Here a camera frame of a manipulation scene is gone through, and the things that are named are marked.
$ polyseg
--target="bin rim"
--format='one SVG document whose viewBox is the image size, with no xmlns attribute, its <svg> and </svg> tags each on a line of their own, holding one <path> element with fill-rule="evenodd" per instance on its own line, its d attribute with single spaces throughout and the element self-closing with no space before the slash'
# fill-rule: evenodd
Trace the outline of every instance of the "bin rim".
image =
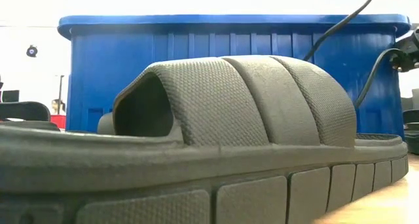
<svg viewBox="0 0 419 224">
<path fill-rule="evenodd" d="M 276 24 L 276 25 L 328 25 L 337 24 L 346 15 L 314 14 L 174 14 L 143 16 L 66 16 L 60 19 L 58 33 L 71 39 L 71 28 L 86 25 L 138 25 L 138 24 Z M 411 28 L 408 16 L 402 14 L 360 14 L 348 25 L 370 24 L 395 27 L 395 36 L 406 34 Z"/>
</svg>

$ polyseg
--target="blue storage container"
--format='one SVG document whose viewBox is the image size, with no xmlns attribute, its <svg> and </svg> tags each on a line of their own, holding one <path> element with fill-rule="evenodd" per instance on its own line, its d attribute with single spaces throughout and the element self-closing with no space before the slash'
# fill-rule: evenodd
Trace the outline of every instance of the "blue storage container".
<svg viewBox="0 0 419 224">
<path fill-rule="evenodd" d="M 95 132 L 115 96 L 149 64 L 244 54 L 302 59 L 341 15 L 68 16 L 59 33 L 71 40 L 67 129 Z M 398 14 L 359 15 L 330 36 L 310 60 L 357 98 L 377 56 L 408 32 Z M 362 103 L 359 132 L 403 136 L 398 74 L 378 71 Z"/>
</svg>

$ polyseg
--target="wooden table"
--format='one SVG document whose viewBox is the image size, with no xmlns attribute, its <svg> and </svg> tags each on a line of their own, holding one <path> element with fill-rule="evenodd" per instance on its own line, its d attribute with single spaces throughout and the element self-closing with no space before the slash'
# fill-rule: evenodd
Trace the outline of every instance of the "wooden table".
<svg viewBox="0 0 419 224">
<path fill-rule="evenodd" d="M 370 194 L 316 220 L 315 224 L 419 223 L 419 156 L 409 155 L 408 174 L 392 186 Z"/>
</svg>

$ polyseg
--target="black power cord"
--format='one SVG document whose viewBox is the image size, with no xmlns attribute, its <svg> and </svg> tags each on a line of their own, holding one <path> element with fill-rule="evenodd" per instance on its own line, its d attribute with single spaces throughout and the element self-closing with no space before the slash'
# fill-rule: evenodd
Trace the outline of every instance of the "black power cord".
<svg viewBox="0 0 419 224">
<path fill-rule="evenodd" d="M 313 54 L 315 53 L 315 51 L 320 47 L 321 43 L 324 42 L 324 40 L 326 40 L 326 38 L 328 38 L 328 36 L 334 34 L 336 31 L 338 31 L 339 29 L 341 29 L 343 26 L 345 26 L 348 22 L 350 22 L 353 18 L 355 18 L 355 16 L 357 16 L 363 9 L 365 9 L 365 7 L 367 7 L 369 5 L 369 3 L 372 0 L 367 0 L 361 7 L 359 7 L 355 12 L 351 13 L 350 15 L 348 15 L 347 17 L 345 17 L 343 20 L 341 20 L 339 23 L 335 24 L 333 27 L 331 27 L 330 29 L 328 29 L 317 41 L 316 43 L 314 43 L 313 47 L 311 48 L 311 50 L 308 52 L 308 54 L 304 57 L 304 60 L 307 61 L 309 60 Z"/>
<path fill-rule="evenodd" d="M 368 90 L 371 86 L 371 84 L 373 83 L 373 79 L 377 73 L 378 68 L 380 67 L 381 62 L 383 61 L 384 57 L 388 54 L 396 54 L 400 59 L 405 59 L 408 58 L 407 54 L 404 53 L 402 50 L 398 49 L 398 48 L 389 48 L 383 52 L 381 52 L 381 54 L 378 56 L 378 58 L 376 59 L 373 68 L 371 69 L 371 72 L 369 73 L 367 82 L 365 83 L 364 87 L 362 88 L 361 93 L 359 94 L 358 98 L 355 101 L 355 108 L 359 108 L 359 106 L 361 105 L 362 101 L 365 99 L 365 96 L 368 93 Z"/>
</svg>

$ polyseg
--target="slide sandal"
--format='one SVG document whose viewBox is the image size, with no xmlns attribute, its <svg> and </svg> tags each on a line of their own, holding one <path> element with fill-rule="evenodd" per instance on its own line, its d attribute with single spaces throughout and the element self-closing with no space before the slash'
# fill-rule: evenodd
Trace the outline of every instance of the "slide sandal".
<svg viewBox="0 0 419 224">
<path fill-rule="evenodd" d="M 23 119 L 24 121 L 8 121 L 8 119 Z M 48 108 L 38 102 L 0 103 L 0 120 L 2 126 L 60 131 L 57 125 L 49 121 Z"/>
<path fill-rule="evenodd" d="M 155 63 L 113 109 L 117 136 L 0 126 L 0 220 L 307 224 L 408 170 L 399 136 L 357 135 L 344 89 L 292 58 Z"/>
</svg>

